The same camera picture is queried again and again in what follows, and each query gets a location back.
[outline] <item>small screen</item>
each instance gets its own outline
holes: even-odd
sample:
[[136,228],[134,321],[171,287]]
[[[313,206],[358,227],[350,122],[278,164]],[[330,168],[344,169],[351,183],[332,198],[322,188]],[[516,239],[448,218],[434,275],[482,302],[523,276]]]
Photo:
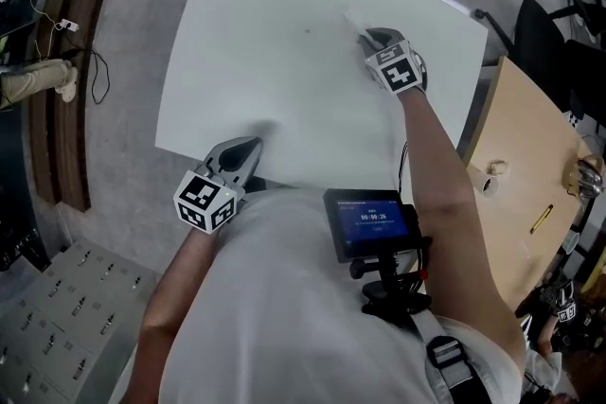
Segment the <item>small screen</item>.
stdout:
[[408,235],[398,201],[339,201],[345,243]]

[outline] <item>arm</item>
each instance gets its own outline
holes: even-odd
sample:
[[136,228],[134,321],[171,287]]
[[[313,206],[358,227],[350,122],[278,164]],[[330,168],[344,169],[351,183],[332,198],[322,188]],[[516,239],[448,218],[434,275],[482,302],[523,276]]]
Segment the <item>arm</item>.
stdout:
[[547,322],[545,322],[545,325],[539,334],[539,339],[537,339],[537,350],[539,355],[545,360],[547,360],[547,357],[553,354],[551,337],[553,337],[553,332],[556,330],[558,320],[558,317],[551,315]]
[[162,276],[145,310],[122,404],[158,402],[170,348],[210,268],[215,243],[216,237],[192,229]]
[[467,170],[425,95],[398,95],[404,108],[413,199],[429,249],[427,292],[436,314],[466,324],[525,367],[522,329],[499,295]]

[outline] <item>white cable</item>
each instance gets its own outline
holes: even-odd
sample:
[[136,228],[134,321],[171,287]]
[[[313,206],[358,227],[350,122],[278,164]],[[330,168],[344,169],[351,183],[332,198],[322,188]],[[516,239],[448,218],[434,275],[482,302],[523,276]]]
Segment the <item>white cable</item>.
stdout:
[[[52,46],[53,46],[53,31],[54,30],[62,30],[63,26],[61,24],[59,24],[58,22],[53,21],[53,19],[50,17],[50,15],[48,15],[46,12],[42,12],[41,10],[37,10],[34,7],[34,3],[31,0],[29,0],[29,4],[31,5],[31,8],[34,9],[35,12],[38,12],[39,14],[46,16],[46,18],[50,22],[53,23],[53,28],[50,31],[50,37],[48,39],[48,53],[46,54],[46,58],[48,59],[48,58],[50,58],[50,51],[51,51]],[[42,60],[42,53],[40,52],[40,48],[38,47],[38,41],[34,40],[34,43],[36,44],[36,51],[38,51],[38,60],[41,61]]]
[[34,45],[36,46],[36,51],[38,51],[38,61],[42,59],[42,54],[40,54],[40,49],[38,48],[38,41],[34,39]]
[[39,13],[39,14],[41,14],[41,15],[45,15],[45,16],[46,16],[46,18],[47,18],[47,19],[48,19],[50,22],[52,22],[52,23],[53,23],[53,26],[55,26],[55,25],[57,24],[57,22],[53,21],[53,20],[50,18],[50,15],[48,15],[46,12],[42,12],[41,10],[37,10],[37,9],[34,7],[34,3],[33,3],[31,0],[29,0],[29,4],[31,5],[31,8],[32,8],[32,9],[34,9],[34,11],[35,11],[35,12],[38,12],[38,13]]

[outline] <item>cup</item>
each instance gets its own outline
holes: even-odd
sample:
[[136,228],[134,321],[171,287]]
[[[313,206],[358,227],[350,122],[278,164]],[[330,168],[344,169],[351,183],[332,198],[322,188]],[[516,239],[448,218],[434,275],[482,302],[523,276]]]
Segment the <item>cup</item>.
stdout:
[[467,173],[475,190],[487,199],[493,198],[499,191],[499,179],[496,175],[490,175],[474,166],[468,166]]
[[570,255],[579,244],[580,234],[576,231],[568,231],[566,239],[561,244],[561,248],[564,249],[567,255]]

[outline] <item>wooden table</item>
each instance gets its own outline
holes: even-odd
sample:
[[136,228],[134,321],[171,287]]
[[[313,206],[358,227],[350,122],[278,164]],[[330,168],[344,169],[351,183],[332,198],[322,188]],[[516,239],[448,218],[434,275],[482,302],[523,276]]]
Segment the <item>wooden table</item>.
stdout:
[[[565,163],[589,149],[560,110],[513,62],[501,58],[465,163],[483,170],[505,160],[510,171],[494,199],[476,191],[490,268],[515,309],[539,282],[580,208],[561,179]],[[549,204],[540,228],[530,228]]]

